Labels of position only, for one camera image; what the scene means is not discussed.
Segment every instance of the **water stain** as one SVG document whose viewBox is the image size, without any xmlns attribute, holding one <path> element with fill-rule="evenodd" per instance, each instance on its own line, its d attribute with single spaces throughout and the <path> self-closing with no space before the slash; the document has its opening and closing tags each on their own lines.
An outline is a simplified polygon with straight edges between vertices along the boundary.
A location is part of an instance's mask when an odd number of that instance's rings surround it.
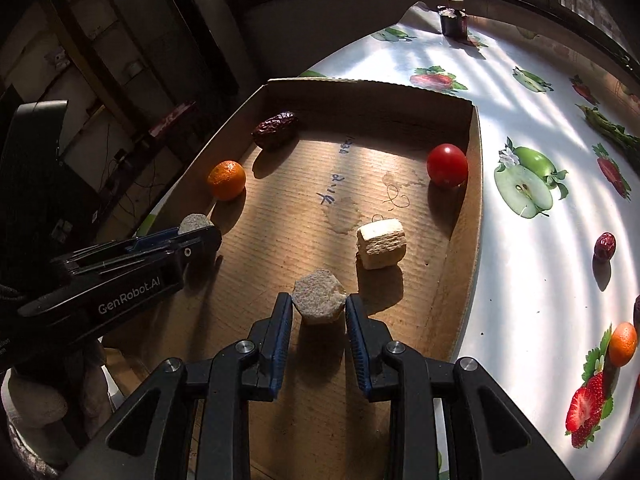
<svg viewBox="0 0 640 480">
<path fill-rule="evenodd" d="M 385 186 L 396 186 L 398 189 L 408 186 L 427 187 L 427 184 L 425 183 L 423 178 L 420 178 L 414 170 L 411 170 L 411 172 L 415 175 L 416 180 L 411 180 L 410 178 L 402 175 L 394 175 L 393 173 L 387 171 L 385 173 L 385 176 L 382 177 L 382 184 L 384 184 Z"/>
<path fill-rule="evenodd" d="M 351 196 L 337 198 L 335 203 L 323 209 L 329 227 L 335 233 L 345 235 L 360 225 L 362 213 Z"/>
</svg>

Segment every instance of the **green vegetable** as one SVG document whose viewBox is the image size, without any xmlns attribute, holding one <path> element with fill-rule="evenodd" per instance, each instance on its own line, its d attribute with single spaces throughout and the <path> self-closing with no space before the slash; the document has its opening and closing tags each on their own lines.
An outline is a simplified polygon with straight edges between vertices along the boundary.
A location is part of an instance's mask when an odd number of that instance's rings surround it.
<svg viewBox="0 0 640 480">
<path fill-rule="evenodd" d="M 587 122 L 598 133 L 609 139 L 622 152 L 634 171 L 640 175 L 640 139 L 625 133 L 624 126 L 609 121 L 598 111 L 598 107 L 576 106 L 582 110 Z"/>
</svg>

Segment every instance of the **metal screw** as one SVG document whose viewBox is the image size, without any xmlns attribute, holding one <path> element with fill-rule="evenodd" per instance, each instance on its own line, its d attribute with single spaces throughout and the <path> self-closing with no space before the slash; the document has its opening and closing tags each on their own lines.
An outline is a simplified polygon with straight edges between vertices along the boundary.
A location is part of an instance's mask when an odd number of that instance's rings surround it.
<svg viewBox="0 0 640 480">
<path fill-rule="evenodd" d="M 386 344 L 386 350 L 392 354 L 401 354 L 406 350 L 406 346 L 404 346 L 404 343 L 399 341 L 389 341 Z"/>
<path fill-rule="evenodd" d="M 171 374 L 180 369 L 180 366 L 182 366 L 182 362 L 180 361 L 180 359 L 176 357 L 169 357 L 162 363 L 162 370 L 164 370 L 168 374 Z"/>
<path fill-rule="evenodd" d="M 478 361 L 476 361 L 472 357 L 463 357 L 462 359 L 460 359 L 460 366 L 467 372 L 473 372 L 478 368 Z"/>
<path fill-rule="evenodd" d="M 244 339 L 236 343 L 236 350 L 239 351 L 241 354 L 248 354 L 249 352 L 253 352 L 254 348 L 255 348 L 254 342 L 249 341 L 248 339 Z"/>
</svg>

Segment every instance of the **white table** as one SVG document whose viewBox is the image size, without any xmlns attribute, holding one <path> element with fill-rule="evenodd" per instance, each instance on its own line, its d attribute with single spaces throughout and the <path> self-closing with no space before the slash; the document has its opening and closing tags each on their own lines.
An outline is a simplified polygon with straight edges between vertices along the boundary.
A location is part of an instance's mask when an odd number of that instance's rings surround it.
<svg viewBox="0 0 640 480">
<path fill-rule="evenodd" d="M 586 353 L 600 343 L 610 323 L 615 329 L 620 322 L 632 322 L 640 292 L 640 259 L 634 258 L 640 251 L 640 180 L 586 122 L 576 104 L 589 103 L 570 78 L 579 74 L 600 101 L 601 112 L 640 134 L 638 102 L 612 75 L 577 52 L 541 36 L 531 39 L 532 34 L 512 25 L 471 18 L 470 31 L 486 45 L 479 48 L 443 37 L 437 14 L 419 6 L 392 28 L 396 32 L 387 29 L 355 41 L 311 70 L 328 77 L 409 85 L 421 83 L 420 78 L 410 79 L 417 68 L 436 66 L 455 74 L 455 81 L 467 88 L 453 93 L 478 107 L 484 212 L 478 280 L 458 356 L 473 356 L 484 366 L 577 480 L 597 479 L 638 420 L 638 409 L 631 413 L 630 407 L 640 352 L 620 369 L 614 408 L 601 421 L 594 442 L 574 449 L 564 424 L 582 384 Z M 541 77 L 553 91 L 526 88 L 513 76 L 515 67 Z M 442 85 L 447 80 L 439 81 Z M 569 195 L 559 201 L 559 190 L 551 190 L 554 203 L 546 211 L 548 218 L 521 218 L 498 192 L 494 170 L 507 136 L 514 146 L 538 150 L 558 170 L 568 171 L 564 183 Z M 630 200 L 600 171 L 592 150 L 599 142 L 619 165 L 631 188 Z M 601 292 L 592 254 L 605 231 L 616 236 L 618 248 L 610 282 Z M 440 425 L 446 471 L 443 437 Z"/>
</svg>

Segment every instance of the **mandarin orange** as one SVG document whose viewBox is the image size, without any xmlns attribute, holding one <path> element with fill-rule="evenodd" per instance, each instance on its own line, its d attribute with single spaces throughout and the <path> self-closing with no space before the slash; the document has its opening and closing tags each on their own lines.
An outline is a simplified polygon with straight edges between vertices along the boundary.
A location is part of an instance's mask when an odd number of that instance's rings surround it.
<svg viewBox="0 0 640 480">
<path fill-rule="evenodd" d="M 234 160 L 220 162 L 207 177 L 207 185 L 218 200 L 233 200 L 242 193 L 246 183 L 246 173 Z"/>
<path fill-rule="evenodd" d="M 638 334 L 629 322 L 620 323 L 611 335 L 609 341 L 609 359 L 617 368 L 626 365 L 636 352 Z"/>
</svg>

